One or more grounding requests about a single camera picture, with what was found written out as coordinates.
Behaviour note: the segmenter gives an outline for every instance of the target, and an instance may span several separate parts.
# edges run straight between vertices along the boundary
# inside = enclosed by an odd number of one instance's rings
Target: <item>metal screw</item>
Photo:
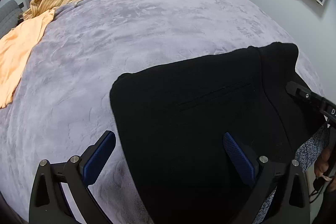
[[[74,164],[75,162],[78,162],[79,157],[78,156],[72,156],[70,161]]]
[[[260,157],[259,157],[259,160],[260,160],[261,162],[263,162],[263,163],[268,162],[268,158],[267,158],[266,156],[260,156]]]
[[[41,160],[41,161],[40,161],[40,165],[41,165],[41,166],[45,166],[46,164],[47,164],[47,160]]]
[[[292,165],[299,166],[299,162],[297,160],[292,160]]]

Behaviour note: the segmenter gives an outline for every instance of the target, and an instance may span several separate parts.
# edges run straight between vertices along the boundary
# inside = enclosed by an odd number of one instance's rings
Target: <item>chair backrest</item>
[[[14,0],[10,0],[0,7],[0,38],[15,28],[22,10]]]

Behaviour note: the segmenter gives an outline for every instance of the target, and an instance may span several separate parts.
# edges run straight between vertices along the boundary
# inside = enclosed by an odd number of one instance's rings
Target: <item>plush blanket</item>
[[[26,220],[40,160],[67,161],[112,130],[115,151],[89,188],[113,223],[150,223],[118,140],[113,82],[154,65],[294,42],[248,0],[84,0],[57,13],[33,48],[13,103],[0,110],[0,191]],[[296,71],[323,93],[302,52]]]

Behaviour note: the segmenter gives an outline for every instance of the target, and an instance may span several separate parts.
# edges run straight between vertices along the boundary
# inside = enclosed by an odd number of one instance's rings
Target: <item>cable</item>
[[[311,194],[309,195],[309,197],[311,198],[312,196],[317,195],[317,194],[318,194],[318,192],[316,190],[314,190],[313,192],[311,192]]]
[[[322,192],[322,187],[321,187],[319,193],[317,194],[316,198],[314,198],[312,201],[309,201],[309,204],[312,204],[315,200],[317,200],[318,197],[320,196],[321,192]]]
[[[333,181],[331,180],[331,181],[328,183],[326,189],[330,186],[330,184],[331,184],[332,182],[333,182]],[[319,193],[317,194],[316,198],[314,198],[312,201],[309,201],[309,204],[312,204],[315,200],[318,199],[318,197],[319,197],[320,194],[322,193],[322,189],[323,189],[323,187],[321,187],[321,189],[319,190]],[[314,191],[311,192],[311,194],[309,195],[309,197],[312,197],[313,195],[316,195],[316,193],[314,193]]]

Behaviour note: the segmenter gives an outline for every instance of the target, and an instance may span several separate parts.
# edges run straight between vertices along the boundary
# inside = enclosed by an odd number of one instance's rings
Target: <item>bed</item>
[[[33,48],[13,103],[0,109],[0,191],[6,202],[28,220],[40,160],[64,162],[81,155],[105,130],[117,135],[109,91],[122,73],[274,41],[294,42],[248,0],[84,0],[59,8]],[[301,51],[296,71],[323,95]],[[113,223],[152,223],[118,135],[89,188]]]

